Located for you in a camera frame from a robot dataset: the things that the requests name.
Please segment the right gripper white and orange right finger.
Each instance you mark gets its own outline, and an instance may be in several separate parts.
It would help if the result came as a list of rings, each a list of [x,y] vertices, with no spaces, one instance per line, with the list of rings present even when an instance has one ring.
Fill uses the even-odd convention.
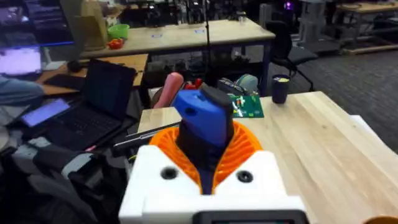
[[[275,155],[264,150],[245,125],[235,121],[234,134],[216,166],[215,195],[284,195]]]

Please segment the right gripper white and orange left finger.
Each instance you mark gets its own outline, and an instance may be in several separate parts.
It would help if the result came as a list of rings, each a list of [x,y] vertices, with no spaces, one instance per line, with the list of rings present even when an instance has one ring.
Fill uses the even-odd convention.
[[[119,209],[121,223],[191,223],[189,200],[201,194],[200,175],[177,146],[178,128],[165,128],[139,148]]]

